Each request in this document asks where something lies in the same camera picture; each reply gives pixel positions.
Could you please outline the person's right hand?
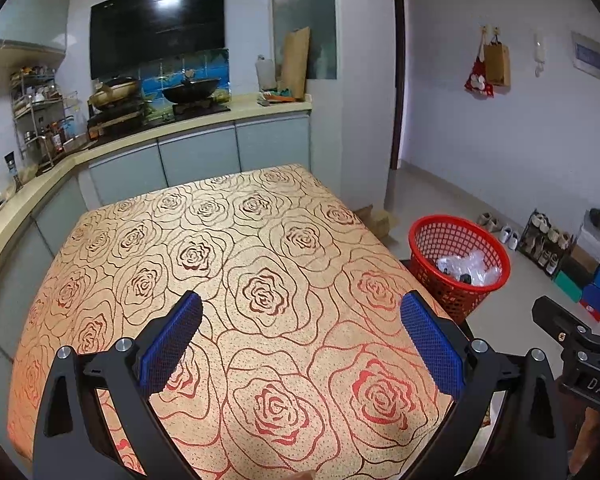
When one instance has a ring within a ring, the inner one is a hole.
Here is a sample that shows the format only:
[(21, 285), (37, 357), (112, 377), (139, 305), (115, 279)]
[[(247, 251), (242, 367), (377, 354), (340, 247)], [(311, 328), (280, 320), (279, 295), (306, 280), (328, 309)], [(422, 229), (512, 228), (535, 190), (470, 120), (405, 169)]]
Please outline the person's right hand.
[(587, 408), (569, 460), (573, 479), (600, 479), (600, 412)]

